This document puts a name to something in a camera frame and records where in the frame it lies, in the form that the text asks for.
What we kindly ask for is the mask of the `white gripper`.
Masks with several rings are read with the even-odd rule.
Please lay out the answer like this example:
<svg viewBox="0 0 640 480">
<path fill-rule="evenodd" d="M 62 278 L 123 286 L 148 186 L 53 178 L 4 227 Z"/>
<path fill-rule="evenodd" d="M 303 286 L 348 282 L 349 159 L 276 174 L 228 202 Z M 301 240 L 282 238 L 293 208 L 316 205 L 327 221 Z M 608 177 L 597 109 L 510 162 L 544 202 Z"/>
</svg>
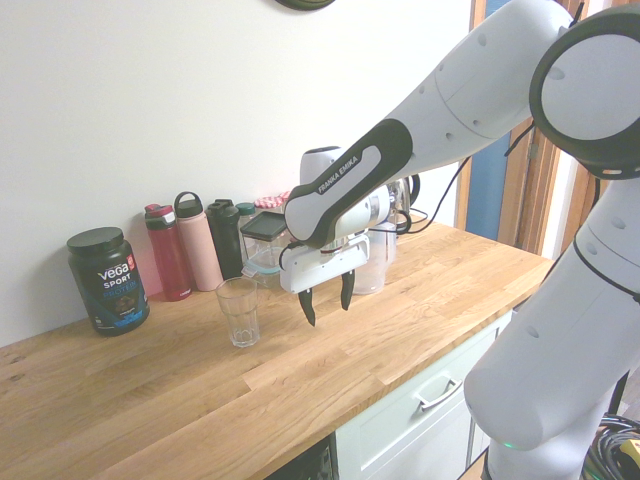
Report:
<svg viewBox="0 0 640 480">
<path fill-rule="evenodd" d="M 316 324 L 311 288 L 341 276 L 341 308 L 347 311 L 354 292 L 354 270 L 367 263 L 369 250 L 369 239 L 363 234 L 348 240 L 333 253 L 305 245 L 282 252 L 281 287 L 289 293 L 298 294 L 302 311 L 311 326 Z"/>
</svg>

